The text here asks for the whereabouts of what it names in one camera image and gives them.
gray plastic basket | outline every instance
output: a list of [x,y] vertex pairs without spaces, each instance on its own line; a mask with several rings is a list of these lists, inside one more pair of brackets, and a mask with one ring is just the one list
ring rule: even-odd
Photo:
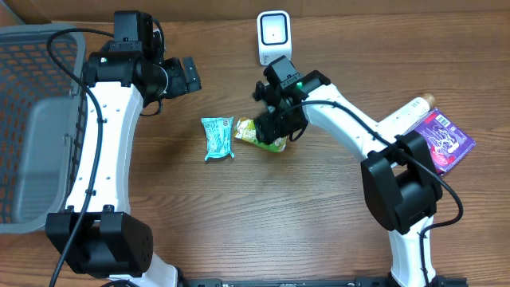
[[[59,211],[80,163],[87,101],[46,51],[66,24],[0,29],[0,234],[41,229]],[[55,39],[53,51],[81,75],[81,33]]]

green snack bag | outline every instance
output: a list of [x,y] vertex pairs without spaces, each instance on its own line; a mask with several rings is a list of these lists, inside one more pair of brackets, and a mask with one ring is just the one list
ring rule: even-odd
[[236,124],[233,130],[233,137],[240,140],[245,140],[249,143],[255,144],[258,147],[264,148],[266,151],[281,152],[285,149],[287,144],[287,136],[284,138],[278,138],[271,144],[261,143],[257,140],[257,131],[253,120],[242,117]]
[[202,118],[202,125],[207,136],[207,155],[209,158],[220,159],[232,156],[230,137],[232,134],[233,117],[230,118]]

purple package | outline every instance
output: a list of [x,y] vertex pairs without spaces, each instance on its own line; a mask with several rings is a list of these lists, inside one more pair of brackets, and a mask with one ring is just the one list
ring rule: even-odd
[[430,111],[414,130],[425,138],[439,175],[448,173],[476,145],[438,108]]

teal snack wrapper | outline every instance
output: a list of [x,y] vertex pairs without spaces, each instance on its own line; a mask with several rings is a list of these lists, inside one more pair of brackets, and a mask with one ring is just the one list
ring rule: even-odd
[[220,159],[227,155],[232,156],[231,139],[232,139],[233,117],[230,118],[202,118],[202,125],[206,130],[207,136],[207,155],[208,159]]

wooden table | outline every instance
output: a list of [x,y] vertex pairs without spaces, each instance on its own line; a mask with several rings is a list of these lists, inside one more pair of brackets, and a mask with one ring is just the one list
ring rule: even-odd
[[[161,116],[141,118],[136,128],[132,214],[151,226],[155,252],[188,278],[386,275],[387,234],[365,206],[359,164],[328,134],[310,127],[277,155],[234,141],[235,159],[204,163],[201,117],[237,120],[263,110],[251,98],[263,78],[255,20],[163,28],[167,56],[192,55],[203,89],[166,100]],[[88,51],[106,40],[86,38]],[[474,137],[473,152],[446,176],[465,216],[433,232],[433,265],[471,286],[510,285],[510,13],[296,18],[292,39],[302,73],[318,69],[376,120],[431,92]],[[436,222],[456,212],[445,194]],[[57,258],[42,232],[3,235],[0,284],[47,285]],[[58,281],[101,283],[67,266]]]

